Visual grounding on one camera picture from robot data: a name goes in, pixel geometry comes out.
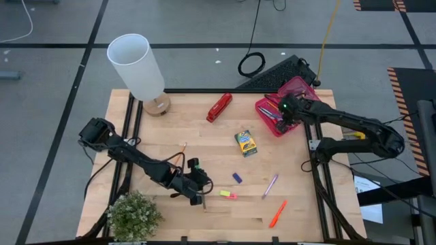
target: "green plant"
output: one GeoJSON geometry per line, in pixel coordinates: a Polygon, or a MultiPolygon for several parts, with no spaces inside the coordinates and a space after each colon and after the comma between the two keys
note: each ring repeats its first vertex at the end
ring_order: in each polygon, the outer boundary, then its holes
{"type": "Polygon", "coordinates": [[[164,220],[156,203],[138,191],[120,196],[107,214],[114,238],[121,242],[146,241],[164,220]]]}

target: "black keyboard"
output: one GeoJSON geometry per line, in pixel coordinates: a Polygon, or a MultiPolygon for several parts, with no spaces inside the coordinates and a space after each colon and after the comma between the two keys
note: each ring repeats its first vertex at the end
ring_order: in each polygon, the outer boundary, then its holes
{"type": "Polygon", "coordinates": [[[316,78],[316,74],[309,69],[304,60],[296,55],[281,61],[279,64],[262,72],[250,81],[238,86],[237,88],[277,88],[279,89],[287,81],[295,76],[300,76],[309,86],[316,78]]]}

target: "red stapler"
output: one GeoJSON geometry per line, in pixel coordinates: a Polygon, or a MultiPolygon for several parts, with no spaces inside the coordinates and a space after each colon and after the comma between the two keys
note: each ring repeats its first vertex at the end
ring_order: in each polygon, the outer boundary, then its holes
{"type": "Polygon", "coordinates": [[[225,93],[215,105],[213,105],[212,109],[207,114],[206,120],[213,123],[215,119],[224,111],[227,105],[232,101],[232,95],[230,93],[225,93]]]}

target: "pink plastic bin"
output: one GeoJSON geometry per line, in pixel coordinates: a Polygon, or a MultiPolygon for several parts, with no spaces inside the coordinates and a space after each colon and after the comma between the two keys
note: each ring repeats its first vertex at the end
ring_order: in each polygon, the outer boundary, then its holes
{"type": "MultiPolygon", "coordinates": [[[[305,93],[305,99],[312,99],[312,100],[318,100],[318,101],[320,100],[320,98],[318,98],[318,96],[315,94],[315,91],[313,90],[313,88],[311,88],[309,85],[307,85],[307,83],[299,76],[292,78],[289,82],[286,82],[281,88],[279,88],[279,91],[277,92],[277,94],[270,94],[270,97],[274,101],[274,104],[276,105],[276,107],[279,107],[280,99],[282,97],[284,97],[285,95],[287,95],[289,93],[293,93],[295,95],[298,95],[298,94],[301,94],[303,92],[305,93]]],[[[267,98],[263,98],[263,99],[257,101],[255,103],[255,110],[256,110],[256,112],[258,112],[259,116],[265,122],[266,126],[268,126],[268,128],[272,131],[272,133],[275,136],[280,137],[283,134],[280,133],[278,130],[276,130],[275,123],[271,119],[269,119],[269,117],[264,115],[259,110],[259,107],[261,107],[261,108],[267,109],[268,111],[272,112],[273,114],[280,115],[280,112],[278,112],[277,109],[272,107],[267,101],[268,101],[267,98]]],[[[292,129],[294,129],[297,126],[298,126],[298,124],[288,126],[287,131],[285,133],[291,131],[292,129]]]]}

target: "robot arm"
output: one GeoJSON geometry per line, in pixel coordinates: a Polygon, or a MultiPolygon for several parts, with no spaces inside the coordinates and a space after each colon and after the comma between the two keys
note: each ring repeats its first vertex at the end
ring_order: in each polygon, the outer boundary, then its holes
{"type": "Polygon", "coordinates": [[[336,141],[324,137],[317,145],[315,156],[318,161],[328,163],[336,153],[372,152],[382,158],[395,158],[404,151],[404,139],[392,127],[377,119],[356,116],[332,109],[321,101],[286,95],[279,103],[279,110],[286,123],[303,121],[307,124],[333,123],[363,132],[365,140],[336,141]]]}
{"type": "Polygon", "coordinates": [[[206,172],[198,167],[198,159],[188,160],[188,168],[191,169],[191,173],[184,174],[183,168],[169,163],[169,159],[163,161],[151,159],[129,145],[120,135],[115,133],[114,125],[107,120],[92,118],[79,133],[79,136],[81,146],[89,147],[98,152],[108,150],[109,157],[116,161],[135,163],[144,170],[146,175],[150,176],[152,181],[166,189],[174,189],[180,195],[189,198],[191,205],[201,204],[202,198],[199,191],[203,190],[204,185],[212,184],[212,180],[206,172]]]}

